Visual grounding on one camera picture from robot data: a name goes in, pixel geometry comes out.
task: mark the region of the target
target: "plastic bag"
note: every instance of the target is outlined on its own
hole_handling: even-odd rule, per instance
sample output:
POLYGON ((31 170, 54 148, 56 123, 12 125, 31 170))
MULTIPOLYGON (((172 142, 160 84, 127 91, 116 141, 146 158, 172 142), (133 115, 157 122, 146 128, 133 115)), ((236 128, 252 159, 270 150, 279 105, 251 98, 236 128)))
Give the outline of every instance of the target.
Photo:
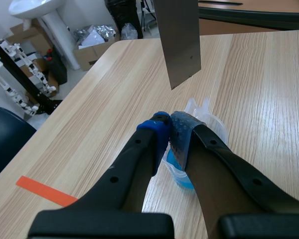
MULTIPOLYGON (((206 98, 202 106, 198 106, 194 98, 190 98, 187 106, 184 110, 186 113, 194 116, 198 120, 206 123, 206 125, 217 134, 220 139, 227 144, 228 143, 228 131, 224 123, 216 116, 209 113, 209 99, 206 98)), ((180 165, 177 163, 170 145, 168 145, 166 152, 162 158, 162 162, 165 163, 166 167, 172 174, 174 180, 181 186, 193 189, 188 176, 184 171, 181 170, 180 165)))
POLYGON ((131 23, 125 23, 122 28, 121 40, 133 40, 138 38, 138 32, 131 23))

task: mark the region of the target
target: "sink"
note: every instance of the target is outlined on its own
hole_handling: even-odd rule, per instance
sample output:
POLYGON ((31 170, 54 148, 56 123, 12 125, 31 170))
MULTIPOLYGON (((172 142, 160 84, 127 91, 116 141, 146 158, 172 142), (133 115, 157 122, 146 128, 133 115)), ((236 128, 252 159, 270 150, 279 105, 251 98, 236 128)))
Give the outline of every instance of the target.
POLYGON ((13 0, 9 13, 17 18, 37 18, 63 5, 65 0, 13 0))
POLYGON ((13 0, 9 6, 9 13, 25 19, 24 22, 39 18, 40 23, 43 22, 42 27, 47 27, 52 33, 71 68, 77 70, 80 65, 73 53, 76 42, 56 10, 65 2, 66 0, 13 0))

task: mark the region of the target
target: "white plastic bag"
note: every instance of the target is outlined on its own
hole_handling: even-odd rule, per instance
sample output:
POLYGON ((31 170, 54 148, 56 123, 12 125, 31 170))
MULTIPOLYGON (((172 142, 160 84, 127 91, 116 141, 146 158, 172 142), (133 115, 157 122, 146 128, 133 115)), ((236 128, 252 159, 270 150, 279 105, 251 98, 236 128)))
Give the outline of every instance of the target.
POLYGON ((131 23, 125 23, 121 32, 121 40, 134 40, 138 38, 138 31, 131 23))

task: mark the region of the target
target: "metal plate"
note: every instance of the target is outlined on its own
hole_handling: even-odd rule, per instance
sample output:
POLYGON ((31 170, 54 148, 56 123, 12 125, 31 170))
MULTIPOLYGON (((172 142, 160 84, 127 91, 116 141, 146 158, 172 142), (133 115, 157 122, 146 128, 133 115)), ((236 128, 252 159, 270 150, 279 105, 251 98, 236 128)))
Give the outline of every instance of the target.
POLYGON ((201 69, 197 0, 154 0, 170 86, 201 69))

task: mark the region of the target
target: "chair backrest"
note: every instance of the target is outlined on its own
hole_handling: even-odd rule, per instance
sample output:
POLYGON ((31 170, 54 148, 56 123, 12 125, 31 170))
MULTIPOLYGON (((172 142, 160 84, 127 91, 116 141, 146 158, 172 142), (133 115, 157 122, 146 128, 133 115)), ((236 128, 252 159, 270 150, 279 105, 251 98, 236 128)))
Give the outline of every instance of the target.
POLYGON ((0 173, 35 132, 26 121, 0 107, 0 173))

